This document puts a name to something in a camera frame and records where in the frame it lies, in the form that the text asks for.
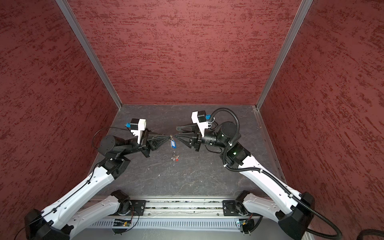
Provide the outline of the small keys bunch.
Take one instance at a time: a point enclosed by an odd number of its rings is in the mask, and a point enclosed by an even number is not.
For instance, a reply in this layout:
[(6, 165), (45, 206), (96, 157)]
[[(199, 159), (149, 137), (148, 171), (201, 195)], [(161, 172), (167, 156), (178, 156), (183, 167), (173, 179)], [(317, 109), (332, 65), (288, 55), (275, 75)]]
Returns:
[(173, 150), (171, 148), (171, 152), (172, 152), (171, 160), (174, 161), (174, 162), (178, 162), (179, 161), (179, 155), (176, 153), (176, 149)]

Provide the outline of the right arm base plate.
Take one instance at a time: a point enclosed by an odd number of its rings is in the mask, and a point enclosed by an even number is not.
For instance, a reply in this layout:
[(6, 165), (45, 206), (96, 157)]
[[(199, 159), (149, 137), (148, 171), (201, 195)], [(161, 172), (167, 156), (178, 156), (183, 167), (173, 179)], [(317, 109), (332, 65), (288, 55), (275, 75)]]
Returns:
[(222, 204), (223, 204), (223, 214), (225, 217), (240, 216), (236, 208), (236, 202), (234, 200), (223, 200)]

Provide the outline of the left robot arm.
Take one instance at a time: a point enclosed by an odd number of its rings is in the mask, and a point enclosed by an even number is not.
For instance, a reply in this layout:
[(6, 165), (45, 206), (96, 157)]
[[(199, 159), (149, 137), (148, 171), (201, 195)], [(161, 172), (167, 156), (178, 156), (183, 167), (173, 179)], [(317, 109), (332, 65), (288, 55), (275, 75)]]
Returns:
[(127, 155), (142, 153), (150, 156), (171, 136), (158, 135), (148, 129), (134, 138), (124, 140), (112, 135), (105, 136), (98, 152), (104, 159), (97, 163), (89, 176), (53, 204), (39, 211), (31, 210), (25, 216), (25, 231), (28, 240), (70, 240), (83, 229), (112, 215), (134, 215), (131, 199), (121, 190), (111, 193), (103, 201), (81, 211), (105, 186), (116, 180), (130, 164)]

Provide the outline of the blue key tag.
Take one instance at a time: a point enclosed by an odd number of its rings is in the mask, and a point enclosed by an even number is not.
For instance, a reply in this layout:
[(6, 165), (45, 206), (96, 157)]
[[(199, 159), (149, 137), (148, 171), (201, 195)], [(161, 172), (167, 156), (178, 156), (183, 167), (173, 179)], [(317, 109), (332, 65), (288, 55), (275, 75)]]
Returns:
[(174, 140), (171, 140), (171, 148), (174, 150), (177, 148), (176, 143)]

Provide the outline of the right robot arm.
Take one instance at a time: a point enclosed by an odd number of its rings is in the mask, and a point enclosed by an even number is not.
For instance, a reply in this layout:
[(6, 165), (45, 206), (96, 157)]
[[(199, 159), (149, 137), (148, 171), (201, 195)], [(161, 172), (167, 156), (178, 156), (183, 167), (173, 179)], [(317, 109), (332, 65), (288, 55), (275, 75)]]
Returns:
[(251, 193), (243, 192), (238, 198), (240, 206), (249, 213), (265, 215), (274, 220), (292, 239), (302, 239), (314, 214), (298, 201), (308, 207), (314, 207), (314, 197), (308, 192), (300, 193), (277, 179), (240, 143), (231, 146), (229, 141), (232, 137), (241, 137), (241, 134), (236, 132), (235, 123), (224, 122), (218, 127), (219, 130), (215, 132), (207, 129), (207, 123), (180, 126), (177, 127), (178, 134), (175, 137), (195, 150), (198, 150), (200, 145), (221, 149), (228, 147), (228, 151), (220, 155), (226, 158), (224, 167), (232, 168), (247, 177), (273, 200), (273, 204), (268, 207)]

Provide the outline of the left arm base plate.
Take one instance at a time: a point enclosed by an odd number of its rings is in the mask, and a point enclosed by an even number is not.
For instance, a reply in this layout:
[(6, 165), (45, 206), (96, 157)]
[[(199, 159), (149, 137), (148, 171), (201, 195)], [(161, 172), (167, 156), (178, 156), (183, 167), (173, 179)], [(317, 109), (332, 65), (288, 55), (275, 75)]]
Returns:
[(144, 215), (144, 211), (146, 209), (146, 200), (131, 200), (131, 206), (133, 207), (134, 211), (138, 212), (137, 214), (139, 216)]

